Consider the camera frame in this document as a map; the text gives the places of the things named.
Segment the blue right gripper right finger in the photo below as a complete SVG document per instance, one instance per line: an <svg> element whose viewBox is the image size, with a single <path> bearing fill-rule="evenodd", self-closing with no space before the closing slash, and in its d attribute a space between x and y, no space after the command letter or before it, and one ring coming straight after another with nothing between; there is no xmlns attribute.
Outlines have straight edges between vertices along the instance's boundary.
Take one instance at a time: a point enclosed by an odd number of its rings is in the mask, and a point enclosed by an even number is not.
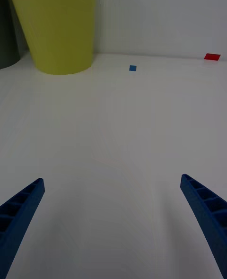
<svg viewBox="0 0 227 279"><path fill-rule="evenodd" d="M227 278L227 202L187 174L180 188L208 242L223 278Z"/></svg>

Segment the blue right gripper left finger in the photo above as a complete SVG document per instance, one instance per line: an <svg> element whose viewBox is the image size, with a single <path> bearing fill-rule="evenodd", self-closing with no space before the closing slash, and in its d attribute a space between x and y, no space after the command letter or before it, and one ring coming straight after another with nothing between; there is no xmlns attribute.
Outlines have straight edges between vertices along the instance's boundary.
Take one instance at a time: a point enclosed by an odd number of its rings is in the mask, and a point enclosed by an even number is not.
<svg viewBox="0 0 227 279"><path fill-rule="evenodd" d="M0 278L5 279L45 193L38 178L0 207Z"/></svg>

